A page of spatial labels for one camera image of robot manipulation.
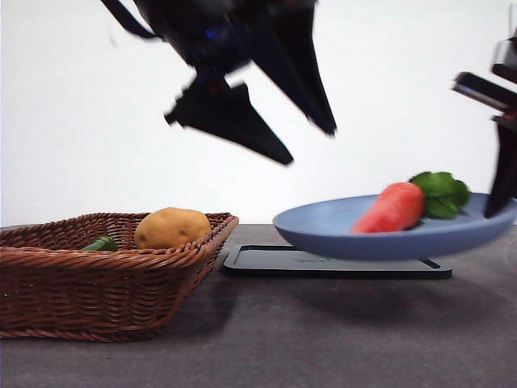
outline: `white backdrop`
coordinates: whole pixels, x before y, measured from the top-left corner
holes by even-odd
[[[134,10],[130,1],[125,1]],[[163,119],[193,76],[100,1],[2,1],[2,225],[177,206],[269,223],[291,207],[450,171],[488,192],[497,112],[451,91],[490,73],[507,0],[322,0],[314,24],[335,138],[254,65],[252,104],[295,158],[283,167]]]

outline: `toy carrot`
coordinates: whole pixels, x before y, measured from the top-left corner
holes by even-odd
[[[410,182],[391,183],[363,216],[352,233],[396,232],[416,225],[424,211],[424,193]]]

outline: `robotic arm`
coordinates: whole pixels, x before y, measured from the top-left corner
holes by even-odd
[[[253,61],[324,133],[336,124],[312,39],[315,0],[134,0],[152,32],[119,0],[102,0],[127,31],[162,39],[196,71],[165,115],[236,142],[284,165],[293,158],[254,110],[246,84],[225,75]]]

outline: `table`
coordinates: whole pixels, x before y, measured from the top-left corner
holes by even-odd
[[[446,280],[235,276],[239,225],[214,271],[157,338],[130,344],[5,339],[3,388],[517,386],[517,226],[439,263]]]

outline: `brown wicker basket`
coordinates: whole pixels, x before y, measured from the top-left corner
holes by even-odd
[[[0,233],[0,338],[58,337],[96,342],[158,335],[212,270],[238,224],[207,214],[212,230],[184,246],[137,250],[148,213],[95,213]],[[81,251],[107,234],[117,252]]]

